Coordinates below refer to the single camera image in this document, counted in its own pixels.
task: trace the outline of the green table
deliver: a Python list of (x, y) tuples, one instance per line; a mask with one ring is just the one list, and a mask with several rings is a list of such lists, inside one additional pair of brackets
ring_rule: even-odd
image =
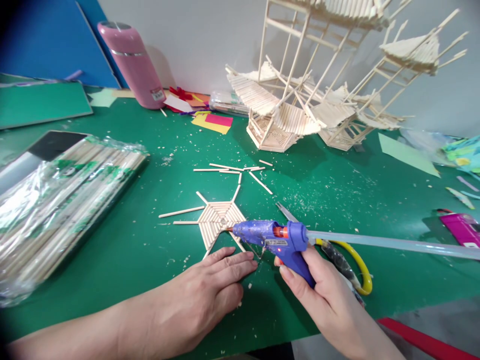
[[(382, 153), (376, 133), (369, 135), (363, 143), (366, 151), (360, 153), (326, 147), (317, 135), (301, 139), (286, 153), (274, 153), (256, 149), (245, 131), (245, 118), (235, 118), (228, 134), (221, 135), (201, 131), (189, 116), (167, 113), (165, 118), (134, 99), (119, 98), (111, 108), (94, 108), (91, 116), (0, 132), (4, 162), (48, 130), (140, 142), (151, 154), (75, 257), (28, 300), (4, 312), (12, 339), (159, 286), (180, 274), (189, 256), (187, 266), (200, 261), (205, 247), (198, 226), (170, 224), (196, 220), (200, 212), (162, 219), (158, 215), (203, 205), (196, 191), (209, 201), (232, 198), (237, 175), (193, 172), (209, 163), (242, 167), (262, 159), (274, 164), (274, 171), (263, 172), (273, 196), (250, 176), (242, 179), (236, 203), (251, 220), (283, 222), (275, 206), (280, 201), (311, 230), (355, 234), (357, 229), (363, 235), (455, 244), (451, 235), (432, 234), (427, 225), (440, 224), (432, 210), (448, 208), (480, 219), (480, 212), (468, 210), (445, 190), (469, 190), (455, 179), (457, 170), (441, 168), (440, 179), (399, 162)], [(231, 245), (231, 237), (222, 234), (214, 250)], [(365, 301), (374, 318), (480, 294), (477, 261), (360, 245), (355, 249), (373, 274), (373, 292)], [(227, 356), (318, 332), (273, 267), (271, 254), (242, 284), (242, 306), (185, 359), (218, 358), (222, 351)]]

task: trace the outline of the white wall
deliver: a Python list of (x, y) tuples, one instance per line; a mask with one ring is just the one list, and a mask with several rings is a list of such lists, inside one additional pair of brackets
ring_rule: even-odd
[[(390, 6), (395, 9), (399, 0)], [(180, 86), (186, 90), (209, 94), (212, 90), (229, 89), (225, 64), (240, 72), (257, 70), (264, 21), (263, 0), (99, 0), (107, 18), (127, 23), (140, 32), (164, 87)], [(455, 8), (461, 13), (440, 34), (440, 50), (464, 31), (467, 38), (451, 51), (447, 58), (468, 48), (462, 59), (441, 69), (438, 75), (421, 76), (389, 108), (395, 115), (416, 115), (407, 126), (449, 135), (480, 134), (477, 119), (477, 84), (480, 72), (480, 1), (479, 0), (413, 0), (397, 18), (397, 27), (406, 19), (408, 26), (401, 38), (426, 34), (437, 26)], [(286, 12), (274, 10), (277, 17)], [(266, 54), (279, 66), (287, 35), (269, 27), (265, 39)], [(348, 81), (352, 89), (379, 60), (378, 44), (383, 34), (372, 32), (363, 42), (345, 76), (339, 84)], [(297, 41), (292, 41), (292, 53)], [(308, 63), (314, 45), (305, 41), (298, 69)], [(331, 57), (324, 47), (316, 57), (315, 79)], [(342, 57), (335, 63), (324, 81), (329, 85)], [(368, 87), (379, 89), (375, 81)]]

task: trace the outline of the pink thermos bottle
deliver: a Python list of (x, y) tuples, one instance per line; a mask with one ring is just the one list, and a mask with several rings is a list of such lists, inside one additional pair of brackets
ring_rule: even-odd
[(139, 32), (115, 21), (99, 22), (98, 31), (139, 104), (163, 108), (165, 92)]

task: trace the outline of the bundle of chopsticks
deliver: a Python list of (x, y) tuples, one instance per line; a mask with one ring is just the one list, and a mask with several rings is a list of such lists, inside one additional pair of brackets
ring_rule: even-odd
[(0, 305), (15, 305), (59, 266), (148, 154), (88, 136), (0, 196)]

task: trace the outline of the hand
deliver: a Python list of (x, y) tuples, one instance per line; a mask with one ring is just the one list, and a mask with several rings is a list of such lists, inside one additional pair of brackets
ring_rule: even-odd
[[(314, 289), (285, 265), (280, 266), (280, 274), (328, 342), (352, 360), (405, 360), (355, 299), (335, 266), (312, 247), (302, 255), (316, 281)], [(275, 258), (275, 265), (280, 264)]]
[(128, 359), (167, 359), (193, 350), (233, 311), (244, 290), (238, 283), (257, 269), (250, 251), (224, 247), (169, 282), (120, 303), (128, 318), (120, 354)]

